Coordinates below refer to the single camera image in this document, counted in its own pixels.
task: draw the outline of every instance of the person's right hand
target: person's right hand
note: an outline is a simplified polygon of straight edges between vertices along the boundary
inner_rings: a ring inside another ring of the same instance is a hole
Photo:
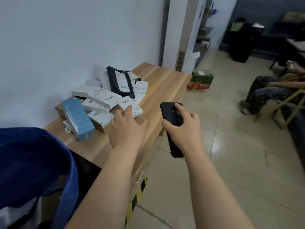
[[[175,107],[181,113],[183,124],[177,127],[167,120],[163,120],[163,128],[170,134],[171,139],[184,156],[187,153],[201,152],[203,142],[199,116],[195,113],[189,113],[180,104],[175,104]]]

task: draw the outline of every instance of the white standing air conditioner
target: white standing air conditioner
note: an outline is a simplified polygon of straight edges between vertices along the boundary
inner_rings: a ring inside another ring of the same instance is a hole
[[[206,2],[207,0],[170,0],[163,67],[192,73],[191,56]]]

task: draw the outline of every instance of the vent grille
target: vent grille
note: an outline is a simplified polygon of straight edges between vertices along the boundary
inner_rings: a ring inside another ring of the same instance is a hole
[[[182,65],[183,65],[183,61],[184,61],[184,56],[185,56],[185,52],[179,51],[176,71],[181,71]]]

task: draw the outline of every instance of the person's leg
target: person's leg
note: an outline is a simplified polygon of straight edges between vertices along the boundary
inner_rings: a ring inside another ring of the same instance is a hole
[[[251,96],[253,95],[254,91],[260,88],[265,88],[267,83],[270,82],[278,82],[281,79],[279,77],[274,77],[274,76],[258,76],[256,79],[253,81],[250,90],[248,92],[248,96],[246,99],[246,102],[249,103]]]
[[[250,108],[248,110],[251,114],[257,114],[268,100],[285,100],[294,92],[294,90],[283,87],[256,89],[249,99]]]

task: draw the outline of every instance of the yellow and black striped tape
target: yellow and black striped tape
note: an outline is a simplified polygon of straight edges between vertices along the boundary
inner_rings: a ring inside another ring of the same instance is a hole
[[[130,220],[130,218],[132,216],[132,212],[135,209],[135,206],[137,205],[138,201],[142,197],[142,193],[143,193],[143,190],[144,190],[146,185],[147,185],[147,177],[144,177],[141,185],[139,186],[139,188],[137,190],[137,193],[136,193],[135,197],[133,198],[133,200],[128,205],[127,216],[126,216],[126,219],[125,219],[125,226],[126,226],[127,222]]]

